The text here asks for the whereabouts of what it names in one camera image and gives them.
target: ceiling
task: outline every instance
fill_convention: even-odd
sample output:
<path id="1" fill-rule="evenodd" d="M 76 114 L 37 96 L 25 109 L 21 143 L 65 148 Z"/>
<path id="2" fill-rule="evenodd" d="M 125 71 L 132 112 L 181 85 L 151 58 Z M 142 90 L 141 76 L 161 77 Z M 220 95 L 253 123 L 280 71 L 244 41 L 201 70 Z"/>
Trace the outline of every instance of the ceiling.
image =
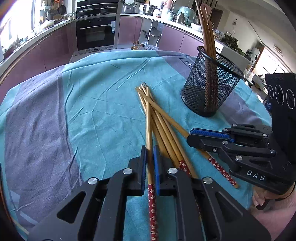
<path id="1" fill-rule="evenodd" d="M 248 19 L 270 49 L 276 44 L 284 55 L 278 56 L 296 73 L 296 31 L 274 0 L 218 0 L 218 3 Z"/>

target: black wire mesh cup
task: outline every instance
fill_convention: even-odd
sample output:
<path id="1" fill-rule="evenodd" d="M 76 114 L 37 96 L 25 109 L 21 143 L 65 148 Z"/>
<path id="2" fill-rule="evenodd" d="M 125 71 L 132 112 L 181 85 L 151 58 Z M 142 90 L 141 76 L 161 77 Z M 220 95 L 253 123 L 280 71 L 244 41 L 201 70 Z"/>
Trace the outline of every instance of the black wire mesh cup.
<path id="1" fill-rule="evenodd" d="M 199 51 L 189 77 L 181 90 L 181 98 L 194 113 L 213 116 L 227 99 L 243 72 L 230 60 L 217 53 L 216 59 L 206 55 L 203 46 Z"/>

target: built-in oven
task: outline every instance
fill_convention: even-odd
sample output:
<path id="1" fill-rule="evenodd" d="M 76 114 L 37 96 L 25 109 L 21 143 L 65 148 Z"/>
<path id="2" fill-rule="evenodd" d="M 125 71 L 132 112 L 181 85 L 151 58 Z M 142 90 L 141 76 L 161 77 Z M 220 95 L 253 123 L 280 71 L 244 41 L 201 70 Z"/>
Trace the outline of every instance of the built-in oven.
<path id="1" fill-rule="evenodd" d="M 117 48 L 119 20 L 119 14 L 77 19 L 75 55 Z"/>

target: human hand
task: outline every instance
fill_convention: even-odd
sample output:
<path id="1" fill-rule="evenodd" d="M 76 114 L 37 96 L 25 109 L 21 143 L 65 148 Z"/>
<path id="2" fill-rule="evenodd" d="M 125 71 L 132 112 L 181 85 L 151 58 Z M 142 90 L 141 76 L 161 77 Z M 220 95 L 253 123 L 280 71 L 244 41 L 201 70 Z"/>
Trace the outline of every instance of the human hand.
<path id="1" fill-rule="evenodd" d="M 255 207 L 257 207 L 258 205 L 262 206 L 265 203 L 266 199 L 284 199 L 292 193 L 292 191 L 294 190 L 294 186 L 295 183 L 289 188 L 289 190 L 285 194 L 282 195 L 277 195 L 270 191 L 264 190 L 263 188 L 254 186 L 252 197 L 253 203 Z"/>

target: bundle of chopsticks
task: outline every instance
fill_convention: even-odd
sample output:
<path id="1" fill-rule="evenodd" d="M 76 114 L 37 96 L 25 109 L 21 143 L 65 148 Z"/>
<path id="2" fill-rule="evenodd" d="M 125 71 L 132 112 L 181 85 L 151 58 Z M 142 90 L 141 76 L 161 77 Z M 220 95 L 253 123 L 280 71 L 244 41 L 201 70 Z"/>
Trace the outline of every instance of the bundle of chopsticks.
<path id="1" fill-rule="evenodd" d="M 149 86 L 144 82 L 136 88 L 143 110 L 146 114 L 146 148 L 147 148 L 147 179 L 148 201 L 151 240 L 158 240 L 156 195 L 154 186 L 153 143 L 152 132 L 156 138 L 162 156 L 172 160 L 174 166 L 185 171 L 193 178 L 198 178 L 193 165 L 187 157 L 173 128 L 177 129 L 185 138 L 189 133 L 172 119 L 157 103 L 150 92 Z M 235 187 L 235 180 L 221 167 L 209 153 L 200 150 L 202 155 Z"/>
<path id="2" fill-rule="evenodd" d="M 214 60 L 216 58 L 216 46 L 212 29 L 212 23 L 206 7 L 197 8 L 200 25 L 202 27 L 202 38 L 205 53 Z M 205 80 L 205 110 L 215 111 L 218 102 L 218 78 L 217 66 L 209 59 L 205 60 L 206 80 Z"/>

